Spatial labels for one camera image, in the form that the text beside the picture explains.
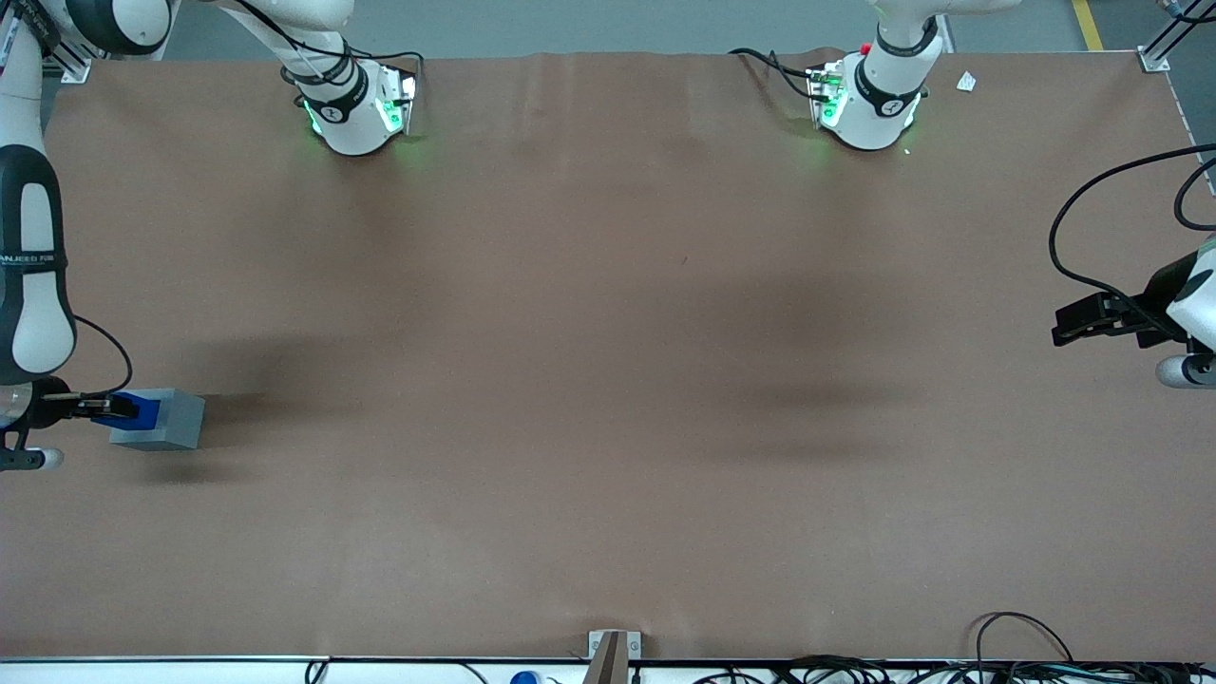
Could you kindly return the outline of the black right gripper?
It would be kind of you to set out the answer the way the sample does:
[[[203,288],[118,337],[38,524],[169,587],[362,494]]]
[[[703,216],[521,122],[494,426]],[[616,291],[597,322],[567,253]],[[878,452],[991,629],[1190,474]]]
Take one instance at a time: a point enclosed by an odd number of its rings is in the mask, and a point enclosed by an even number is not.
[[[27,428],[49,428],[66,417],[88,420],[134,420],[137,403],[126,394],[77,394],[57,376],[30,382],[30,402],[26,410]]]

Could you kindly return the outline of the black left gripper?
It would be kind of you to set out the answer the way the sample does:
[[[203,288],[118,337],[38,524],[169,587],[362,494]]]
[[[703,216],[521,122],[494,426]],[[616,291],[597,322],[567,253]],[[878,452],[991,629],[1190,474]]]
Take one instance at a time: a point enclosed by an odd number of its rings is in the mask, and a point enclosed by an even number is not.
[[[1152,273],[1138,295],[1093,292],[1055,312],[1053,346],[1133,336],[1141,348],[1167,341],[1207,348],[1207,252],[1193,251]]]

